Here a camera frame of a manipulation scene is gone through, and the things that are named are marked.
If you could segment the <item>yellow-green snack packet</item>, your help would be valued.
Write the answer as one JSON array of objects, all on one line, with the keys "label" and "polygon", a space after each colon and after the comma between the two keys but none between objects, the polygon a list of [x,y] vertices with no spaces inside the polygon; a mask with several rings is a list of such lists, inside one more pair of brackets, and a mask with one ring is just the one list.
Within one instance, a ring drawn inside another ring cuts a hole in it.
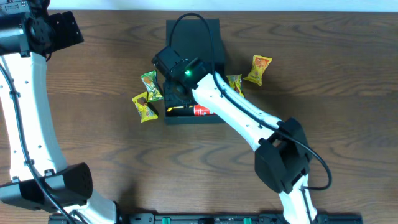
[{"label": "yellow-green snack packet", "polygon": [[242,92],[242,75],[228,75],[227,79],[229,82],[230,87],[240,96],[244,97]]}]

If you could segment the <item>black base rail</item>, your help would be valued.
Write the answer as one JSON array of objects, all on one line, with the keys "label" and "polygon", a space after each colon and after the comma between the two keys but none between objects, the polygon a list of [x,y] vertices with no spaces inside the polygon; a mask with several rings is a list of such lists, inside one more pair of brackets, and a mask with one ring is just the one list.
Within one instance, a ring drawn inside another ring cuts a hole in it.
[{"label": "black base rail", "polygon": [[[154,215],[136,213],[120,218],[117,223],[128,224],[283,224],[287,223],[282,214],[260,215]],[[316,224],[363,224],[359,215],[319,214],[312,223]]]}]

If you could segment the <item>yellow biscuit packet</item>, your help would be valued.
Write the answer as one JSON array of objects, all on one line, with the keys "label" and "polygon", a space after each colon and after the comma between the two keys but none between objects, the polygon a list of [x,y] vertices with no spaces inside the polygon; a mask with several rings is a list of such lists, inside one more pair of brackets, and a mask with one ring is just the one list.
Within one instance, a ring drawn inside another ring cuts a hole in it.
[{"label": "yellow biscuit packet", "polygon": [[185,108],[184,106],[169,107],[169,108],[167,108],[166,112],[170,113],[173,110],[181,110],[181,109],[184,109],[184,108]]}]

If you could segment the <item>red Pringles can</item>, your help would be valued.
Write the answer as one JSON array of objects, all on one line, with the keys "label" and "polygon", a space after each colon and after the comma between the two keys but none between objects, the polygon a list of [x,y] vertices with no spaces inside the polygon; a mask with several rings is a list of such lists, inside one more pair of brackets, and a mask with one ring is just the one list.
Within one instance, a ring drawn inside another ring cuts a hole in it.
[{"label": "red Pringles can", "polygon": [[193,106],[193,114],[195,116],[211,116],[211,115],[215,115],[216,113],[214,113],[213,111],[211,111],[210,109],[208,109],[202,105],[194,105]]}]

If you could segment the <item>yellow orange snack packet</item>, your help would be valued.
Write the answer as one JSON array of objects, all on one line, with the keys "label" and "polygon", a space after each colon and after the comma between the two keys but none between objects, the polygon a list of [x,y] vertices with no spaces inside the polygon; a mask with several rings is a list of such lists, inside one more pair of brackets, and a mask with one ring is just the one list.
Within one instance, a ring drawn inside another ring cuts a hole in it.
[{"label": "yellow orange snack packet", "polygon": [[252,69],[244,80],[253,82],[259,86],[262,85],[262,77],[273,58],[254,55],[252,58]]}]

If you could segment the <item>green snack packet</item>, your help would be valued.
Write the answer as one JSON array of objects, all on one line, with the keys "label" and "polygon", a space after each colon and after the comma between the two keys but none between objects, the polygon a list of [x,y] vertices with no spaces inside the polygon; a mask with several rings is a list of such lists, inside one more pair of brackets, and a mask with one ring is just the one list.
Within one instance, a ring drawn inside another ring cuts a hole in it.
[{"label": "green snack packet", "polygon": [[157,71],[153,70],[141,75],[141,80],[146,87],[148,101],[163,100],[162,91],[157,83]]}]

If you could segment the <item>yellow chocolate snack packet left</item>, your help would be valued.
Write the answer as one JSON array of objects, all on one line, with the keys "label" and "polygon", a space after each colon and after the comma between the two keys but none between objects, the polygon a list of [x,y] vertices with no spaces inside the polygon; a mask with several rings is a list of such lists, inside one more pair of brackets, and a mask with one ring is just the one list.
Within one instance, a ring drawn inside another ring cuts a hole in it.
[{"label": "yellow chocolate snack packet left", "polygon": [[158,118],[158,115],[151,109],[147,100],[147,92],[143,92],[132,99],[132,102],[135,104],[137,111],[141,117],[142,123]]}]

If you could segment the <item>dark green open box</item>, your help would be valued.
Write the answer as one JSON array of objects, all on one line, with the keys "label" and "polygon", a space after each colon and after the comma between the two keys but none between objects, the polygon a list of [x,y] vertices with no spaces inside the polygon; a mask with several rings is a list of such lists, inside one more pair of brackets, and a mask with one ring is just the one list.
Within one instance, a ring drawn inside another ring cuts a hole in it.
[{"label": "dark green open box", "polygon": [[[221,38],[220,20],[207,19],[206,21],[211,29],[215,44],[215,71],[226,79],[224,72],[226,57]],[[204,23],[199,19],[183,19],[178,23],[174,32],[171,32],[174,24],[174,20],[166,21],[166,37],[169,39],[171,35],[173,36],[172,48],[179,56],[188,60],[199,58],[206,63],[210,63],[210,38]],[[166,111],[164,120],[168,125],[218,124],[224,122],[217,115],[195,116],[188,108],[177,108],[171,112]]]}]

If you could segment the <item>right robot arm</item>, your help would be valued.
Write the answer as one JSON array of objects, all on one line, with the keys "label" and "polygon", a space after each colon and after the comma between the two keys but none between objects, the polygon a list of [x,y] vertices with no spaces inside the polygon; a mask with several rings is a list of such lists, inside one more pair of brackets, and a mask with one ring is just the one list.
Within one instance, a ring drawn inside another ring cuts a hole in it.
[{"label": "right robot arm", "polygon": [[157,62],[156,67],[177,84],[177,93],[214,112],[246,140],[255,154],[257,176],[279,195],[285,221],[315,221],[308,173],[310,161],[318,155],[308,146],[298,121],[281,121],[260,110],[197,58]]}]

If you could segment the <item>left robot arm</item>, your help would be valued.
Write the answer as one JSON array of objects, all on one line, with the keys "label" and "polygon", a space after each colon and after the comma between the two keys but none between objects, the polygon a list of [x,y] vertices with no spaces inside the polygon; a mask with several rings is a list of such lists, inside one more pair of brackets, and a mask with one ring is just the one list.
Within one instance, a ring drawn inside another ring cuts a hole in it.
[{"label": "left robot arm", "polygon": [[72,12],[48,1],[1,2],[1,105],[11,150],[11,181],[1,201],[57,214],[59,223],[117,223],[116,204],[93,188],[87,164],[70,165],[58,144],[47,96],[47,62],[83,42]]}]

